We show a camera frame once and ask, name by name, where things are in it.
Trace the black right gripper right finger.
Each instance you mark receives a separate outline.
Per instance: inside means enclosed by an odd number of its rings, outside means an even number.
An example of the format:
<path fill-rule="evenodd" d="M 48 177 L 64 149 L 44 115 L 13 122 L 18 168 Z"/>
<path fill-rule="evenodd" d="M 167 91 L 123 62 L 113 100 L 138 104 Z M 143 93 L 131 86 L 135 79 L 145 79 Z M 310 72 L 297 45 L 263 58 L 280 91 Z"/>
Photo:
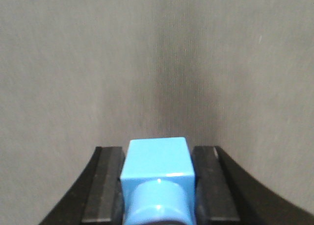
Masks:
<path fill-rule="evenodd" d="M 260 183 L 218 146 L 195 146 L 199 225 L 312 225 L 314 216 Z"/>

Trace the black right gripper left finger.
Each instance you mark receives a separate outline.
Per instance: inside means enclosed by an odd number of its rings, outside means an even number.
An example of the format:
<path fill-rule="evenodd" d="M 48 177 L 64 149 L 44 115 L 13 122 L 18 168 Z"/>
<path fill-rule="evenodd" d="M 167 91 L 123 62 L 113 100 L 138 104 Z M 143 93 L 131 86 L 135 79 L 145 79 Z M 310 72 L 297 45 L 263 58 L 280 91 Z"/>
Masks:
<path fill-rule="evenodd" d="M 96 147 L 88 164 L 43 225 L 120 225 L 124 201 L 120 173 L 122 147 Z"/>

